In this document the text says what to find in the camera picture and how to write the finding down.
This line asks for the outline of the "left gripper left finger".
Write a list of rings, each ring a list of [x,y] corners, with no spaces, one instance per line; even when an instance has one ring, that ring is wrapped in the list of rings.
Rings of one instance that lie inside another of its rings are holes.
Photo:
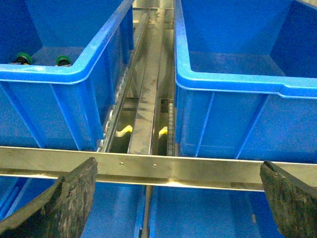
[[[90,157],[0,223],[2,238],[79,238],[88,220],[98,162]]]

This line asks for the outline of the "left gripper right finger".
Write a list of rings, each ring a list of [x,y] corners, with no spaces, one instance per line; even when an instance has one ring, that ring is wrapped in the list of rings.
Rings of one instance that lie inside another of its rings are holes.
[[[260,177],[278,230],[286,238],[317,236],[317,190],[264,161]]]

